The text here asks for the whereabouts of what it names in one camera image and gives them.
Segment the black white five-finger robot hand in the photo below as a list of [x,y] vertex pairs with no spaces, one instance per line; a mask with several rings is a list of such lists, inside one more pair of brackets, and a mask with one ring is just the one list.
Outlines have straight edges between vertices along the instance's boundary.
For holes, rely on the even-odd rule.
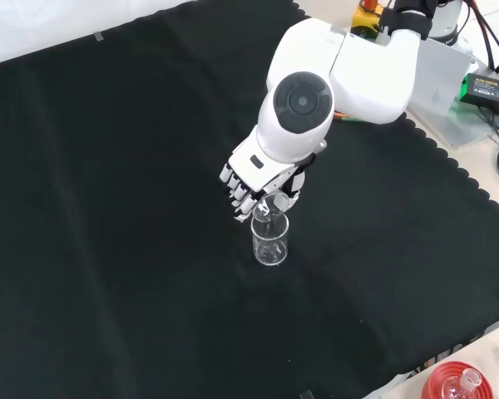
[[304,185],[305,169],[327,148],[327,142],[322,140],[304,159],[280,162],[262,150],[257,132],[254,128],[233,150],[220,172],[220,180],[234,208],[234,218],[239,222],[246,221],[267,195],[279,198],[277,206],[281,211],[292,208]]

